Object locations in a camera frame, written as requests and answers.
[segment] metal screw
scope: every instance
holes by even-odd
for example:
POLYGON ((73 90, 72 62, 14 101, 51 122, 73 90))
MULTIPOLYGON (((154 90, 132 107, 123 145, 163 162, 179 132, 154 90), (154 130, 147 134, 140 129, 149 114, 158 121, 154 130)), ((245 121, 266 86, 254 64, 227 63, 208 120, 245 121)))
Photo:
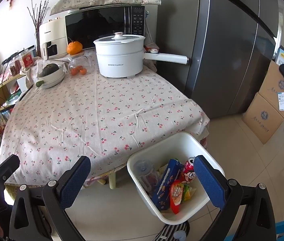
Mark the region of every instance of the metal screw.
POLYGON ((260 183, 260 184, 259 184, 259 188, 261 188, 261 189, 265 189, 265 188, 266 188, 266 186, 265 186, 265 184, 260 183))
POLYGON ((21 191, 23 191, 23 190, 25 190, 26 189, 26 185, 21 185, 20 187, 19 187, 19 190, 21 190, 21 191))
POLYGON ((234 180, 234 179, 229 179, 229 184, 230 184, 231 186, 235 186, 235 185, 236 185, 236 180, 234 180))
POLYGON ((56 180, 51 180, 48 182, 48 186, 53 187, 56 185, 56 180))

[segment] microwave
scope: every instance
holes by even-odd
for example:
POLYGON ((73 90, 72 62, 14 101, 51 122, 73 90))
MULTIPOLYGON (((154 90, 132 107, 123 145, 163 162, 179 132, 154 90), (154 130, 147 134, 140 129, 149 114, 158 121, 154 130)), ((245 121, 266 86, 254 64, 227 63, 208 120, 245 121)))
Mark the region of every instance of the microwave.
POLYGON ((95 47, 93 41, 116 32, 144 36, 145 7, 111 5, 81 8, 65 16, 68 43, 78 41, 83 49, 95 47))

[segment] soda can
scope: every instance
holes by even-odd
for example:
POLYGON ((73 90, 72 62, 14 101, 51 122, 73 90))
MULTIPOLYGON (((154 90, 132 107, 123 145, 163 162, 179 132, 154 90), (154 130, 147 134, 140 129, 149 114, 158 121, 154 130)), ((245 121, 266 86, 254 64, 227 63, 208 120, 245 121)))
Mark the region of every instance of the soda can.
POLYGON ((191 157, 184 164, 184 167, 183 167, 181 174, 180 174, 180 177, 179 177, 179 180, 183 184, 190 184, 191 181, 195 177, 195 172, 194 172, 194 167, 193 167, 194 159, 195 159, 195 157, 191 157))

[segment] gray refrigerator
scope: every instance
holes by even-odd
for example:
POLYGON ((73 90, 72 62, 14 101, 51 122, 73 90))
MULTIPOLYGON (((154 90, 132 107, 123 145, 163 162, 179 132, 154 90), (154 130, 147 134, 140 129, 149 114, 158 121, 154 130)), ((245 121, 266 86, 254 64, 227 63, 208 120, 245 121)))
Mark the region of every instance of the gray refrigerator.
POLYGON ((156 43, 189 65, 158 62, 158 73, 209 118, 242 113, 273 57, 278 0, 162 0, 156 43))

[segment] trash bin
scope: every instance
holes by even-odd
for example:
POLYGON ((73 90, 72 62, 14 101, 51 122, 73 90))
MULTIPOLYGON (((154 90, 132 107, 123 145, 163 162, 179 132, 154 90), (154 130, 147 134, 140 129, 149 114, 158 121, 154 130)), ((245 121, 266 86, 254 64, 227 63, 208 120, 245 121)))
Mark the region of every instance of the trash bin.
POLYGON ((177 225, 185 222, 198 212, 210 200, 197 177, 191 182, 191 187, 196 188, 192 198, 180 206, 180 212, 174 214, 169 208, 165 211, 159 211, 153 204, 148 194, 145 192, 133 172, 133 166, 138 160, 149 160, 154 164, 156 170, 169 162, 171 158, 177 159, 182 164, 189 157, 203 155, 213 168, 218 169, 224 175, 223 169, 211 157, 211 155, 198 143, 194 137, 186 132, 179 132, 159 143, 142 149, 134 153, 127 162, 127 169, 130 173, 136 188, 149 210, 161 221, 169 225, 177 225))

